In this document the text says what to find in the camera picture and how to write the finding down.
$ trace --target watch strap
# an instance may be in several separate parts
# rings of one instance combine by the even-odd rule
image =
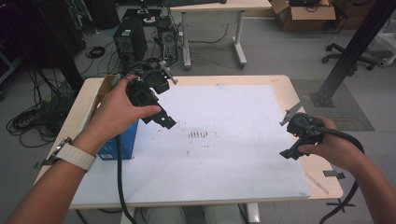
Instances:
[[[95,157],[93,155],[69,144],[64,145],[56,157],[72,163],[86,171],[90,169],[95,161]]]

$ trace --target white paper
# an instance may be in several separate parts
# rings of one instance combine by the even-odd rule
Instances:
[[[133,159],[123,161],[127,203],[262,202],[310,196],[271,86],[172,87],[158,95],[177,124],[140,121]],[[117,162],[94,162],[73,205],[120,203]]]

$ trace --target wrist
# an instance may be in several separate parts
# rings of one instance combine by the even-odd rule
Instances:
[[[102,145],[106,142],[104,137],[96,134],[95,132],[90,132],[84,129],[79,133],[75,140],[72,142],[72,146],[77,147],[93,156],[96,156]]]
[[[364,175],[364,167],[367,167],[370,163],[372,163],[363,153],[357,153],[357,155],[351,157],[353,158],[350,166],[347,170],[356,177],[360,175]]]

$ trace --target blue box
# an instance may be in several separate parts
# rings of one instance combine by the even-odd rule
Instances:
[[[132,158],[132,152],[134,150],[134,139],[136,138],[138,121],[133,123],[121,137],[121,152],[123,160],[130,160]],[[117,139],[113,137],[107,141],[100,149],[98,156],[102,161],[116,161],[117,160]]]

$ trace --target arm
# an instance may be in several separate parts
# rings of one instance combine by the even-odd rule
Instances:
[[[135,107],[125,93],[122,78],[78,134],[72,145],[96,155],[110,138],[122,133],[133,122],[161,111],[156,105]],[[7,223],[62,223],[85,171],[59,160],[37,181],[8,218]]]
[[[325,127],[336,129],[334,123],[319,118]],[[352,173],[361,187],[364,200],[375,223],[392,223],[396,220],[396,190],[385,175],[352,143],[326,134],[322,144],[298,148],[303,153],[316,154],[330,163]]]

